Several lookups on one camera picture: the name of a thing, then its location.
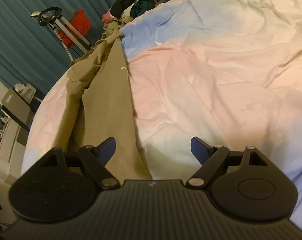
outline khaki pants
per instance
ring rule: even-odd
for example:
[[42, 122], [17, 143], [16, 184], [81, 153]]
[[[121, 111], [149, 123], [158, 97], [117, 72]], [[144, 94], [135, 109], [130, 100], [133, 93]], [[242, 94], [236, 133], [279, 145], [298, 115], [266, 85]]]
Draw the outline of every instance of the khaki pants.
[[136, 147], [131, 90], [119, 30], [107, 31], [67, 73], [67, 107], [55, 147], [76, 151], [114, 137], [116, 152], [106, 168], [121, 183], [150, 179]]

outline ridged black surface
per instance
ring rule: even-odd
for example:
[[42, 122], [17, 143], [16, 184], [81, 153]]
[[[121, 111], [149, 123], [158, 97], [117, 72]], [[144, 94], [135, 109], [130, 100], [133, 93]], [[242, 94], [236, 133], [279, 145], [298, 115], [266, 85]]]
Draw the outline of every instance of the ridged black surface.
[[18, 221], [5, 239], [250, 239], [297, 240], [302, 232], [288, 220], [246, 224], [220, 213], [203, 191], [179, 180], [127, 181], [104, 191], [84, 214], [57, 224]]

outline white bedsheet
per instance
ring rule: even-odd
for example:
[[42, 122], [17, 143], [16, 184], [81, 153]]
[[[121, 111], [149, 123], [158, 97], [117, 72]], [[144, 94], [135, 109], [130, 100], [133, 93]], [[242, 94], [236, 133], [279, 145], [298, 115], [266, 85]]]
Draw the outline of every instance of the white bedsheet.
[[[153, 178], [185, 180], [199, 168], [193, 136], [231, 150], [254, 145], [297, 185], [292, 221], [302, 228], [302, 0], [171, 0], [122, 31]], [[32, 124], [27, 151], [38, 158], [59, 127], [66, 82]]]

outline pile of clothes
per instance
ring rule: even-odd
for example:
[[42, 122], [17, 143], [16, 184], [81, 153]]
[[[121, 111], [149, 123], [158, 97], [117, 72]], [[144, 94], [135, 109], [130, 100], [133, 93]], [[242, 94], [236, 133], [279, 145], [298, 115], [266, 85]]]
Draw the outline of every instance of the pile of clothes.
[[120, 29], [134, 18], [170, 0], [117, 0], [102, 16], [104, 30]]

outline black cable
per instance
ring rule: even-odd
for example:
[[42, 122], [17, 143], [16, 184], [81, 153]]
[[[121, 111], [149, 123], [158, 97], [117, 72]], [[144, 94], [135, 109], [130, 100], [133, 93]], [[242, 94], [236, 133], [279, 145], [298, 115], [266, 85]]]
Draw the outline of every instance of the black cable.
[[57, 38], [59, 41], [61, 41], [64, 45], [68, 46], [68, 45], [65, 44], [61, 39], [59, 39], [52, 31], [50, 31], [48, 25], [46, 25], [46, 27], [47, 27], [48, 31], [49, 31], [55, 38]]

